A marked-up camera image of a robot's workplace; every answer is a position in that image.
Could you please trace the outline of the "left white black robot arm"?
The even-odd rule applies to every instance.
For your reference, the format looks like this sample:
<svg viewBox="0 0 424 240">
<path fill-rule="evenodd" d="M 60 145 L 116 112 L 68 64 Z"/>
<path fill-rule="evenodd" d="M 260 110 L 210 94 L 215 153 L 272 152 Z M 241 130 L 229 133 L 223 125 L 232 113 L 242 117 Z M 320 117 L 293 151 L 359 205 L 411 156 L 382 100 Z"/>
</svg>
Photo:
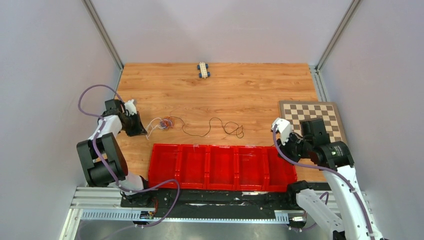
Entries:
<svg viewBox="0 0 424 240">
<path fill-rule="evenodd" d="M 117 142 L 120 132 L 129 137 L 147 134 L 136 101 L 107 100 L 105 111 L 96 118 L 96 130 L 76 145 L 86 182 L 90 187 L 115 187 L 125 199 L 133 199 L 140 207 L 149 206 L 153 193 L 147 190 L 148 181 L 129 171 Z"/>
</svg>

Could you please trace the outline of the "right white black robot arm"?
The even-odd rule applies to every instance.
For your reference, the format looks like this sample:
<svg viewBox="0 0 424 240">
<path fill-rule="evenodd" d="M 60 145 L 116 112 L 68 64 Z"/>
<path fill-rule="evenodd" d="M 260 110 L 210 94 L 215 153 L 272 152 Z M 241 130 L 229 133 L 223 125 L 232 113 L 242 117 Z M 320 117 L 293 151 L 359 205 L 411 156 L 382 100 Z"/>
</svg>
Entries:
<svg viewBox="0 0 424 240">
<path fill-rule="evenodd" d="M 322 171 L 339 214 L 305 180 L 288 185 L 286 204 L 292 209 L 302 208 L 330 240 L 383 240 L 367 208 L 347 144 L 332 142 L 321 118 L 302 120 L 300 126 L 301 135 L 294 132 L 288 120 L 274 120 L 270 131 L 278 155 L 292 165 Z"/>
</svg>

